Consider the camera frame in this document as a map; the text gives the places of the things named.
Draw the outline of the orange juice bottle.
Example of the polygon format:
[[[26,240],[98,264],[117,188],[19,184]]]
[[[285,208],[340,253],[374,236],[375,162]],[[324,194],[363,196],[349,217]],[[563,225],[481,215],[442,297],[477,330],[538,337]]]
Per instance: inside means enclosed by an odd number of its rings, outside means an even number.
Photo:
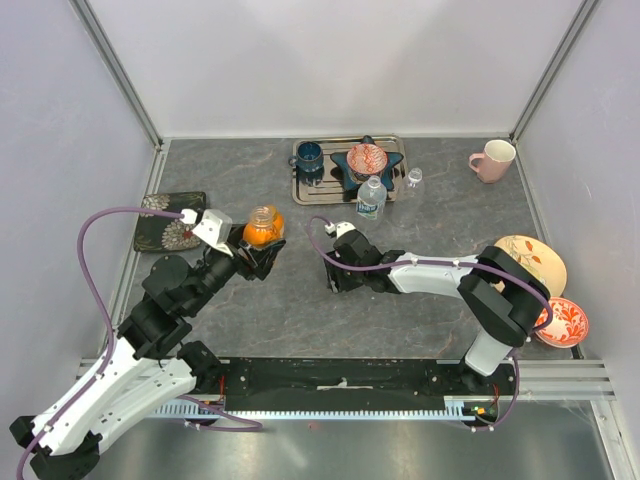
[[[243,240],[253,248],[263,248],[284,238],[284,217],[274,205],[255,207],[244,227]]]

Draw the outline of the labelled water bottle blue cap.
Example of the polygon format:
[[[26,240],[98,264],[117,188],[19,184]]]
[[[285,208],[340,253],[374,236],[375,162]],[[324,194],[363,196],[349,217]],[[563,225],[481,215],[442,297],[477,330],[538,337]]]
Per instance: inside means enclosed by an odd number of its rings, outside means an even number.
[[[366,221],[381,219],[387,199],[387,189],[381,178],[373,175],[360,185],[356,197],[356,213]]]

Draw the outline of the clear unlabelled water bottle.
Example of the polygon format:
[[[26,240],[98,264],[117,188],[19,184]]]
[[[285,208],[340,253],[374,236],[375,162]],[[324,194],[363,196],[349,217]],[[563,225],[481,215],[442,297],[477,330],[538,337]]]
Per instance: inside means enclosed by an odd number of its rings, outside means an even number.
[[[412,168],[403,179],[393,205],[392,219],[397,226],[409,227],[413,224],[421,208],[424,192],[423,172],[420,168]]]

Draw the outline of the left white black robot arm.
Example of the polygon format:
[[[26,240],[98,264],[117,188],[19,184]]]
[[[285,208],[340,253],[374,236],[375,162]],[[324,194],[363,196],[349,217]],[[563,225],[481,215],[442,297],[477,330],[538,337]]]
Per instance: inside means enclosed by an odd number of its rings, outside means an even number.
[[[16,476],[29,466],[39,479],[83,479],[147,414],[182,395],[215,389],[224,367],[202,342],[187,341],[189,321],[235,275],[265,279],[285,243],[208,246],[194,265],[178,255],[157,260],[142,301],[94,365],[48,410],[11,424],[24,449]]]

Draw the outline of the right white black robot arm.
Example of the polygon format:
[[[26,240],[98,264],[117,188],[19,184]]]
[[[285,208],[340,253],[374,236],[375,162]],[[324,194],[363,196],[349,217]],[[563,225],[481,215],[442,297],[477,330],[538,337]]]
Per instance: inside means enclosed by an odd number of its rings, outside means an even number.
[[[458,368],[467,392],[483,392],[508,354],[524,345],[541,313],[553,313],[549,290],[502,249],[446,258],[404,250],[380,252],[349,222],[330,223],[333,250],[322,255],[332,291],[366,286],[378,293],[426,293],[462,300],[481,330]]]

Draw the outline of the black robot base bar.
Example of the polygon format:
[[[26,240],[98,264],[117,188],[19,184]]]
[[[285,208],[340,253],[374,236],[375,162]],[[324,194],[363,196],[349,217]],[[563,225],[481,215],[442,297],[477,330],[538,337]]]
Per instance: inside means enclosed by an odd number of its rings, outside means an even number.
[[[415,359],[233,358],[224,374],[231,411],[351,413],[440,410],[478,393],[458,363]]]

